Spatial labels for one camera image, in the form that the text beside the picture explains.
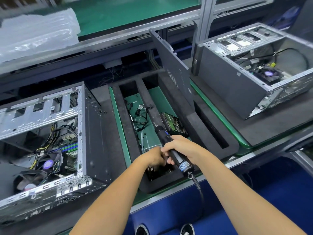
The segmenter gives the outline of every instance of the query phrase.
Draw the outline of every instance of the shoe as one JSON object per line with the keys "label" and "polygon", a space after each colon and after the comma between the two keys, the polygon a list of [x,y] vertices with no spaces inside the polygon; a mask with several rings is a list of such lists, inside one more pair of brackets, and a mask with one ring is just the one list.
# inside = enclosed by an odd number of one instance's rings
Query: shoe
{"label": "shoe", "polygon": [[140,224],[136,229],[135,235],[149,235],[149,231],[145,225]]}
{"label": "shoe", "polygon": [[180,235],[195,235],[193,225],[191,223],[187,223],[182,226],[182,229],[180,230]]}

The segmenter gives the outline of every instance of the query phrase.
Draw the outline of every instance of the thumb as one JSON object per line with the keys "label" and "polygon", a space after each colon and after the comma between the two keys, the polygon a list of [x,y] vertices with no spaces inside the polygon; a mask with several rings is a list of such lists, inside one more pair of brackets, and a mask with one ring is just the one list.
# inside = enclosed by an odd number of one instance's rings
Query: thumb
{"label": "thumb", "polygon": [[161,152],[167,152],[168,150],[174,149],[175,148],[175,142],[167,142],[164,147],[161,148]]}

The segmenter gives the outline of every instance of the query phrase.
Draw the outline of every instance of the clear plastic wrap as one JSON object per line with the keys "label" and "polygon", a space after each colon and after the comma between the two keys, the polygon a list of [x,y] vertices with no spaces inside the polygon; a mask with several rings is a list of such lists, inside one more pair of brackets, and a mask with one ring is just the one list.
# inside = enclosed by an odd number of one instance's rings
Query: clear plastic wrap
{"label": "clear plastic wrap", "polygon": [[0,63],[74,45],[79,33],[79,23],[71,8],[46,16],[5,19],[0,28]]}

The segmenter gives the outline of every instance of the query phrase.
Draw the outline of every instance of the blue label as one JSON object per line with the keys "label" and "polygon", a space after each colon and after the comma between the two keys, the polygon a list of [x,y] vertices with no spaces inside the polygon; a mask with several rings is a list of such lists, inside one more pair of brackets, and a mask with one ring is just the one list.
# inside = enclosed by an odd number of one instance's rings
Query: blue label
{"label": "blue label", "polygon": [[179,166],[179,169],[181,171],[183,171],[187,166],[189,166],[189,163],[188,162],[183,162],[180,166]]}

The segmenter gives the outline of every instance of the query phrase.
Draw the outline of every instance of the open computer tower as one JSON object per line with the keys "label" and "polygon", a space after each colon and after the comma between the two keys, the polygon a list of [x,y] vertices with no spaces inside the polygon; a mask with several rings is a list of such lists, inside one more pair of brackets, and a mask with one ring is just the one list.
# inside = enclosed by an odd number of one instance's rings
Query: open computer tower
{"label": "open computer tower", "polygon": [[313,44],[264,24],[198,43],[192,72],[242,119],[313,86]]}
{"label": "open computer tower", "polygon": [[0,225],[107,186],[105,112],[84,83],[0,110]]}

